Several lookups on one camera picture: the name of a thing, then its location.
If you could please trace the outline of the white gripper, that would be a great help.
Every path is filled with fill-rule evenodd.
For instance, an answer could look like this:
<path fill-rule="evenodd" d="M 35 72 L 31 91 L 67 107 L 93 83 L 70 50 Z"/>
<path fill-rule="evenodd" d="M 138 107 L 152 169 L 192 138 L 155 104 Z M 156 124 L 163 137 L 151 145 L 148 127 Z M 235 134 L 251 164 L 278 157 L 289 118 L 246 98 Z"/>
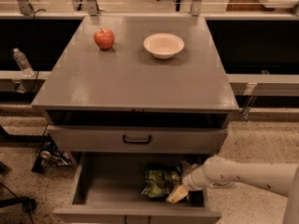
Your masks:
<path fill-rule="evenodd" d="M 183 185 L 177 185 L 166 198 L 168 203 L 178 203 L 188 196 L 189 191 L 202 190 L 206 187 L 206 176 L 203 166 L 198 164 L 190 165 L 187 161 L 181 161 Z"/>

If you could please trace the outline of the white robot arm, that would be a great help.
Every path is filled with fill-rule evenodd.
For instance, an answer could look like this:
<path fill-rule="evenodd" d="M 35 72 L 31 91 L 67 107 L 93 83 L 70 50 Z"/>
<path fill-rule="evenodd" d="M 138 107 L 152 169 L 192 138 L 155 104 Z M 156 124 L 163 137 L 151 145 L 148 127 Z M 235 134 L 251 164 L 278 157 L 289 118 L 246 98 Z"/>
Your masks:
<path fill-rule="evenodd" d="M 210 157 L 203 164 L 187 164 L 181 184 L 175 185 L 166 200 L 178 203 L 190 191 L 227 188 L 236 182 L 287 197 L 282 224 L 298 224 L 298 163 L 240 163 L 219 156 Z"/>

